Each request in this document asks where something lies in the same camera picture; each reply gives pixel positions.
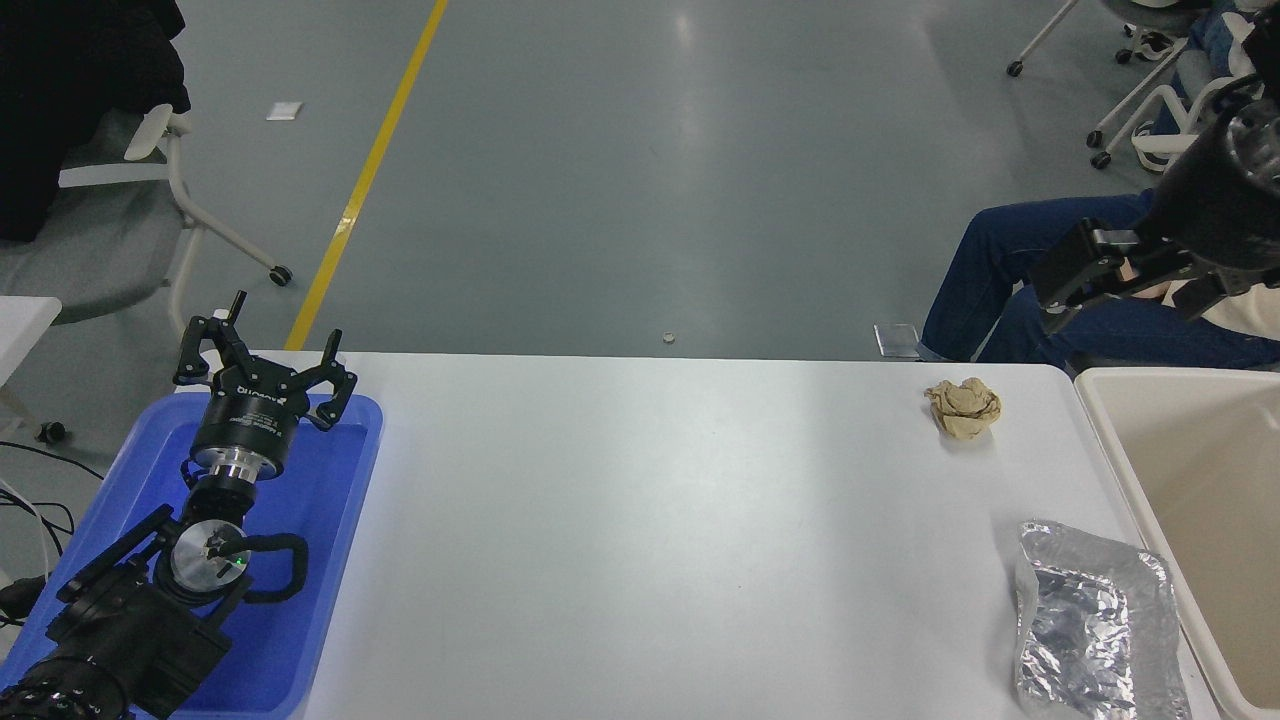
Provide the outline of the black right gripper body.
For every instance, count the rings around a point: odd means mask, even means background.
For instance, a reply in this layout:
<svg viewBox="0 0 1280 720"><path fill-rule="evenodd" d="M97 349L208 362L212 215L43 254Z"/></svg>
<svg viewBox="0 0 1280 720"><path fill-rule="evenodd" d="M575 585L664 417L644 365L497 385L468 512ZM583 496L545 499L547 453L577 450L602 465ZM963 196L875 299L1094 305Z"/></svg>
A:
<svg viewBox="0 0 1280 720"><path fill-rule="evenodd" d="M1167 170L1149 227L1215 266L1270 272L1279 264L1277 177L1277 106L1240 106Z"/></svg>

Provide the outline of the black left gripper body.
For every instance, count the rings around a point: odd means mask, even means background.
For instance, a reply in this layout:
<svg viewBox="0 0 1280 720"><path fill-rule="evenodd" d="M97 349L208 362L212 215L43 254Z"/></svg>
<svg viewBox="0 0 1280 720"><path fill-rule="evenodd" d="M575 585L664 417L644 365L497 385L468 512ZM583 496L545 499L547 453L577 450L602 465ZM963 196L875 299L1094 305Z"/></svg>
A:
<svg viewBox="0 0 1280 720"><path fill-rule="evenodd" d="M225 366L212 378L212 395L189 457L214 468L233 450L260 456L265 471L283 471L305 415L305 392L283 393L275 372Z"/></svg>

